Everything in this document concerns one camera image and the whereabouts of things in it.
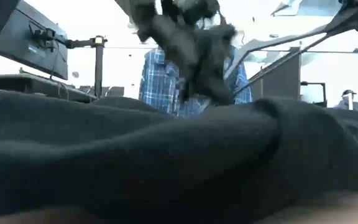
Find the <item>cable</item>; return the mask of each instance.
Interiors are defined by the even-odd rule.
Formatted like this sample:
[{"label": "cable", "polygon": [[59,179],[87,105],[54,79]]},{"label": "cable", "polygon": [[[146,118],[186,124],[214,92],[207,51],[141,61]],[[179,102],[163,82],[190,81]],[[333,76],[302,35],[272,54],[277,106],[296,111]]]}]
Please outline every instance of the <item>cable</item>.
[{"label": "cable", "polygon": [[93,86],[90,86],[90,88],[88,89],[88,91],[86,92],[86,94],[89,94],[90,91],[92,90]]},{"label": "cable", "polygon": [[220,17],[220,20],[221,20],[220,21],[221,25],[227,25],[226,18],[221,13],[221,7],[220,6],[218,8],[218,14],[219,14],[219,17]]},{"label": "cable", "polygon": [[203,30],[205,28],[205,19],[199,21],[201,23],[200,29]]},{"label": "cable", "polygon": [[64,58],[64,56],[63,56],[62,53],[60,52],[59,43],[58,43],[56,40],[54,40],[53,42],[56,43],[56,45],[57,45],[57,47],[53,46],[53,49],[56,49],[58,53],[56,54],[55,61],[54,61],[54,63],[53,63],[53,67],[52,67],[52,72],[50,73],[50,76],[49,76],[49,80],[51,80],[51,81],[57,83],[57,85],[58,85],[57,94],[58,94],[58,96],[59,96],[60,99],[62,98],[62,96],[61,96],[61,94],[60,94],[60,86],[62,86],[62,87],[66,90],[67,100],[70,100],[70,94],[69,94],[69,92],[68,92],[68,89],[67,89],[66,85],[64,85],[62,82],[56,81],[56,80],[54,80],[54,79],[52,78],[53,75],[54,75],[54,73],[55,73],[55,68],[56,68],[56,64],[57,64],[57,60],[58,60],[59,55],[61,56],[62,60],[63,60],[65,63],[67,63],[67,60]]},{"label": "cable", "polygon": [[242,45],[244,45],[245,43],[244,43],[244,39],[245,39],[245,37],[246,37],[246,33],[242,30],[242,31],[240,31],[239,33],[241,33],[242,34],[242,37],[241,37],[241,44]]},{"label": "cable", "polygon": [[110,92],[110,90],[111,90],[112,87],[113,87],[113,86],[110,86],[110,87],[109,87],[109,90],[104,94],[104,97],[107,96],[107,94]]}]

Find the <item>plaid shirt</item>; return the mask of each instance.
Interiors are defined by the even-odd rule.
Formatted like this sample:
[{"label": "plaid shirt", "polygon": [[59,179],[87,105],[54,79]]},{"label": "plaid shirt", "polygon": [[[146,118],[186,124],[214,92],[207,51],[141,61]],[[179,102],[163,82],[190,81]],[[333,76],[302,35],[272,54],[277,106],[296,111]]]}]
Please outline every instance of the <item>plaid shirt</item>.
[{"label": "plaid shirt", "polygon": [[[173,63],[166,64],[164,51],[160,48],[153,49],[145,54],[145,63],[140,82],[139,100],[154,108],[174,116],[189,117],[200,112],[200,106],[205,99],[191,98],[184,104],[180,104],[177,89],[179,72]],[[231,60],[224,62],[224,69],[229,68]],[[237,68],[237,75],[233,80],[227,80],[232,91],[248,83],[246,70],[243,64]],[[249,103],[252,101],[250,88],[245,89],[236,96],[235,104]]]}]

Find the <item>ceiling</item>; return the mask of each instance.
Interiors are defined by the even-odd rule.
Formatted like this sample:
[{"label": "ceiling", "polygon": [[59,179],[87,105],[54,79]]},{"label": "ceiling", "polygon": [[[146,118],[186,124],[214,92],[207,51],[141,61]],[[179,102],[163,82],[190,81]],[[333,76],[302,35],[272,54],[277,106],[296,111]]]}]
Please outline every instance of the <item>ceiling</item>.
[{"label": "ceiling", "polygon": [[[270,65],[274,61],[280,59],[288,52],[284,51],[269,51],[266,54],[250,54],[245,58],[246,62],[256,62],[261,65]],[[305,66],[319,57],[320,53],[307,53],[301,55],[301,66]]]},{"label": "ceiling", "polygon": [[342,6],[338,0],[289,0],[287,5],[274,16],[335,16]]}]

